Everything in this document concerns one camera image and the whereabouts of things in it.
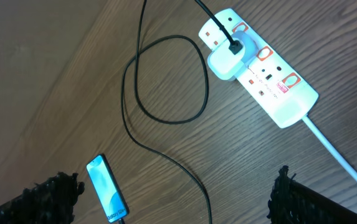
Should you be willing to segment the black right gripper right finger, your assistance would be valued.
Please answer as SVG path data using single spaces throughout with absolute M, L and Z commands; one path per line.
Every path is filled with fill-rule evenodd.
M 272 224 L 357 223 L 357 213 L 296 182 L 283 166 L 268 201 Z

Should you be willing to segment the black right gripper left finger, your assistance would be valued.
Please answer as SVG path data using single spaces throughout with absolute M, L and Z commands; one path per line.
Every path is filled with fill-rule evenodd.
M 71 224 L 74 205 L 85 190 L 78 174 L 58 172 L 0 206 L 0 224 Z

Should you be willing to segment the blue Galaxy smartphone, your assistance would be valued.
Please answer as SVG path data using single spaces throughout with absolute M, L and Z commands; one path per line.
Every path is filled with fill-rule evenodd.
M 106 157 L 103 154 L 95 156 L 86 169 L 108 223 L 124 224 L 124 218 L 129 214 L 128 206 Z

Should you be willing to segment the white charger plug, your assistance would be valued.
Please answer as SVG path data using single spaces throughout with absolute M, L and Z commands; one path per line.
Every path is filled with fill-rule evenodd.
M 232 38 L 242 45 L 242 49 L 237 54 L 229 50 L 230 42 L 225 40 L 207 58 L 209 68 L 221 80 L 235 79 L 255 59 L 258 52 L 257 44 L 245 32 L 235 32 Z

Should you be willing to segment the white power strip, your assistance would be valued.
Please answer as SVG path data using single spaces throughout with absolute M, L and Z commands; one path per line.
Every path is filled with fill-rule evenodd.
M 243 18 L 228 8 L 216 18 L 232 34 L 248 34 L 257 44 L 258 52 L 247 68 L 232 80 L 237 80 L 280 128 L 298 121 L 312 127 L 308 112 L 318 99 L 318 93 L 292 68 Z M 215 51 L 228 40 L 217 24 L 209 19 L 199 31 L 200 39 Z

